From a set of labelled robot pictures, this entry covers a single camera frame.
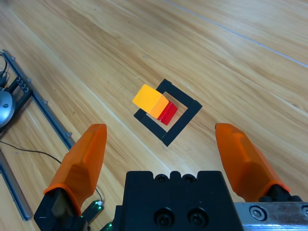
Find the red block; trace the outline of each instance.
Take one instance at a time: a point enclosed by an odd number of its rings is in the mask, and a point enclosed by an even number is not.
[[[178,108],[173,104],[173,102],[168,103],[163,112],[158,117],[158,120],[165,125],[168,125],[172,119],[172,117],[177,112]]]

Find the wooden floor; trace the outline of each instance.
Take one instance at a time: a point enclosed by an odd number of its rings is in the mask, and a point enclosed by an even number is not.
[[[98,231],[122,203],[129,170],[223,171],[217,122],[245,131],[292,194],[308,200],[307,10],[304,0],[4,0],[0,48],[74,140],[93,123],[107,124]],[[203,105],[169,147],[133,117],[131,102],[144,83],[156,88],[164,78]],[[67,152],[34,102],[2,140],[59,159]],[[0,148],[35,212],[58,163]],[[38,230],[21,221],[2,179],[0,188],[1,227]]]

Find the orange block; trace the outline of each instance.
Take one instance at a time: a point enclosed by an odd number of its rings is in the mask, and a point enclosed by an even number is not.
[[[169,101],[163,94],[144,84],[133,99],[133,103],[157,119]]]

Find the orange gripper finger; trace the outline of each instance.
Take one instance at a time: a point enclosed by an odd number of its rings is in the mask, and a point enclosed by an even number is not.
[[[290,191],[243,131],[231,124],[216,124],[216,140],[231,187],[245,201],[258,201],[275,184]]]
[[[95,191],[103,165],[106,141],[106,125],[91,125],[65,155],[44,194],[56,188],[64,189],[81,216],[83,202]]]

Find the black square outline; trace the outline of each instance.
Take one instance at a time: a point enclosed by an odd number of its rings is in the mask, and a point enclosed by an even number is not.
[[[152,120],[144,110],[139,109],[134,117],[145,125],[155,136],[157,136],[167,147],[179,135],[179,133],[186,127],[192,118],[200,111],[202,105],[194,100],[192,97],[185,94],[183,91],[175,87],[171,82],[164,79],[156,89],[158,92],[164,94],[167,92],[173,98],[187,107],[187,110],[177,120],[177,122],[165,131],[154,120]]]

